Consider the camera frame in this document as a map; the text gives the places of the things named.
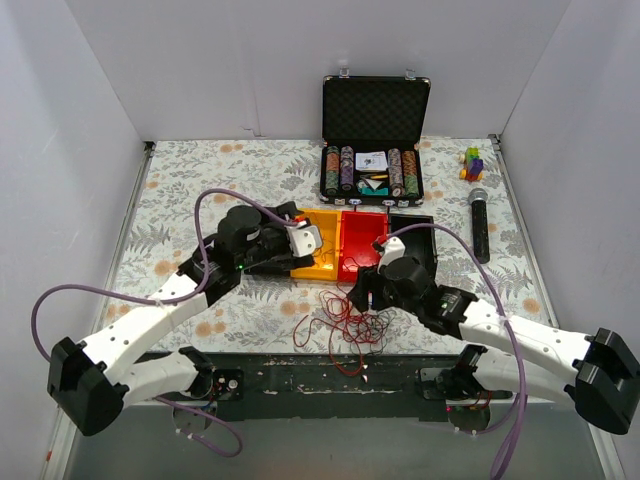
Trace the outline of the black bin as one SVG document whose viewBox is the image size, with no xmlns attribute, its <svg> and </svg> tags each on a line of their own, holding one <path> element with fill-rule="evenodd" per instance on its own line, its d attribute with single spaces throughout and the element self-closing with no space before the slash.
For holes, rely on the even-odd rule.
<svg viewBox="0 0 640 480">
<path fill-rule="evenodd" d="M 388 230 L 393 233 L 405 227 L 433 223 L 432 216 L 390 214 L 388 216 Z M 416 228 L 399 235 L 405 246 L 405 254 L 418 260 L 432 277 L 437 272 L 437 247 L 433 229 Z"/>
<path fill-rule="evenodd" d="M 273 216 L 285 222 L 294 222 L 302 214 L 294 201 L 288 201 L 275 207 L 266 207 L 270 215 L 262 212 L 261 233 L 254 252 L 249 254 L 244 272 L 247 275 L 287 276 L 279 267 L 284 255 L 293 254 L 285 226 L 273 219 Z"/>
</svg>

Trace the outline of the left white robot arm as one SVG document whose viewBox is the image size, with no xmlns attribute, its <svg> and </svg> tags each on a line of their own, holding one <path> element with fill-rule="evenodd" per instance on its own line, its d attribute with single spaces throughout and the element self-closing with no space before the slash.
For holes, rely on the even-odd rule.
<svg viewBox="0 0 640 480">
<path fill-rule="evenodd" d="M 194 347 L 155 360 L 142 357 L 164 336 L 237 287 L 242 272 L 263 264 L 308 267 L 323 245 L 320 231 L 294 203 L 260 211 L 231 208 L 145 305 L 104 329 L 51 351 L 47 390 L 86 436 L 106 429 L 127 407 L 173 392 L 193 400 L 210 395 L 209 358 Z"/>
</svg>

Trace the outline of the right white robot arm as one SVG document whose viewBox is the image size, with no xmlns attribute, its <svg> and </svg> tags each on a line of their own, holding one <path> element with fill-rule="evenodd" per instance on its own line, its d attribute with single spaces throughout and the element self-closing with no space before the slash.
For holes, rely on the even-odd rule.
<svg viewBox="0 0 640 480">
<path fill-rule="evenodd" d="M 411 257 L 359 268 L 348 298 L 361 312 L 399 308 L 431 332 L 466 342 L 452 373 L 464 397 L 518 392 L 573 406 L 612 434 L 630 429 L 639 405 L 639 362 L 614 331 L 588 335 L 518 316 L 504 319 L 476 295 L 437 284 Z"/>
</svg>

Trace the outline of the yellow bin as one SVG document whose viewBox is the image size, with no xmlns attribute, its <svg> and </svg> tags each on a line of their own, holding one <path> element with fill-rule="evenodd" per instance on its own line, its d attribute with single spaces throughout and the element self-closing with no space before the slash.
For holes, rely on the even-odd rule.
<svg viewBox="0 0 640 480">
<path fill-rule="evenodd" d="M 319 228 L 323 245 L 314 252 L 314 264 L 311 267 L 293 270 L 290 275 L 302 280 L 334 282 L 339 273 L 341 212 L 303 209 L 303 213 L 305 218 L 309 218 L 311 223 Z"/>
</svg>

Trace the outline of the red bin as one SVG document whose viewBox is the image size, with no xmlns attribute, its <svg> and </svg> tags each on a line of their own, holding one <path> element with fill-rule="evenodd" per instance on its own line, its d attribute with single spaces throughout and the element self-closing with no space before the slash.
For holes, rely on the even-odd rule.
<svg viewBox="0 0 640 480">
<path fill-rule="evenodd" d="M 378 263 L 374 241 L 387 232 L 388 218 L 382 213 L 343 211 L 341 213 L 339 263 L 340 283 L 355 283 L 358 269 Z"/>
</svg>

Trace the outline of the floral table mat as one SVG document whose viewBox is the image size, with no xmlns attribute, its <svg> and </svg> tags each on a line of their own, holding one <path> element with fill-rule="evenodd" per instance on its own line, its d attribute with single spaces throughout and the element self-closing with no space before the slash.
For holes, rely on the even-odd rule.
<svg viewBox="0 0 640 480">
<path fill-rule="evenodd" d="M 488 194 L 491 259 L 482 269 L 464 251 L 471 241 L 471 185 L 459 177 L 459 158 L 470 147 L 484 161 L 481 187 Z M 508 313 L 552 324 L 491 142 L 426 137 L 418 151 L 424 200 L 416 213 L 439 225 L 438 282 L 485 300 L 500 298 Z M 193 214 L 213 232 L 238 194 L 265 206 L 291 200 L 320 208 L 320 156 L 320 144 L 309 140 L 160 142 L 140 187 L 115 289 L 133 296 L 156 291 L 196 247 Z M 326 282 L 246 276 L 212 308 L 164 336 L 155 350 L 192 345 L 204 352 L 352 353 L 355 346 L 330 326 L 322 298 L 344 291 L 344 285 Z"/>
</svg>

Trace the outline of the black microphone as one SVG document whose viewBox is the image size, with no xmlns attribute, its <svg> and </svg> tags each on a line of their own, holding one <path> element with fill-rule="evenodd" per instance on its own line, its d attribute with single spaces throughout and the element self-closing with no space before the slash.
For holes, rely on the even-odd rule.
<svg viewBox="0 0 640 480">
<path fill-rule="evenodd" d="M 488 194 L 482 188 L 473 189 L 468 198 L 471 208 L 473 250 L 475 257 L 481 264 L 490 261 L 487 199 Z"/>
</svg>

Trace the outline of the playing card deck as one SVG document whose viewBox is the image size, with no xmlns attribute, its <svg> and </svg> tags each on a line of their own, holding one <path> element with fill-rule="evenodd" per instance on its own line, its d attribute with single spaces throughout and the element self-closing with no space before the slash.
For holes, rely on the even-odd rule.
<svg viewBox="0 0 640 480">
<path fill-rule="evenodd" d="M 380 172 L 388 168 L 387 155 L 384 151 L 357 152 L 355 169 L 361 172 Z"/>
</svg>

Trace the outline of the colourful toy block car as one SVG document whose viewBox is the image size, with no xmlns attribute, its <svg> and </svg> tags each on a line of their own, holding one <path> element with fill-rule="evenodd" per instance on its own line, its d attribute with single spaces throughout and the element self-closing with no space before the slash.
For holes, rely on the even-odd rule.
<svg viewBox="0 0 640 480">
<path fill-rule="evenodd" d="M 483 177 L 484 162 L 477 147 L 469 147 L 460 155 L 462 168 L 459 178 L 467 182 L 477 182 Z"/>
</svg>

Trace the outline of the black poker chip case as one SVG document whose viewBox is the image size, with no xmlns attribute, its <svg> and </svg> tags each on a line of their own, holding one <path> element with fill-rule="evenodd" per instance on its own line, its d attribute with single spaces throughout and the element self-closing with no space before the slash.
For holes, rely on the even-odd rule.
<svg viewBox="0 0 640 480">
<path fill-rule="evenodd" d="M 424 202 L 418 143 L 431 80 L 328 75 L 322 85 L 319 198 L 331 205 L 417 207 Z M 357 152 L 384 151 L 388 168 L 355 169 Z"/>
</svg>

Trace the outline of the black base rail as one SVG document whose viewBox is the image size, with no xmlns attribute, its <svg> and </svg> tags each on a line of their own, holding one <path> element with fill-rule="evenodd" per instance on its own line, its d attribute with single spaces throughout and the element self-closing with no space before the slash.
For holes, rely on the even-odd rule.
<svg viewBox="0 0 640 480">
<path fill-rule="evenodd" d="M 427 375 L 456 363 L 454 355 L 376 355 L 363 372 L 341 373 L 327 355 L 209 353 L 217 377 L 235 388 L 216 386 L 211 401 L 225 421 L 267 419 L 412 418 L 447 420 L 442 398 L 427 393 Z"/>
</svg>

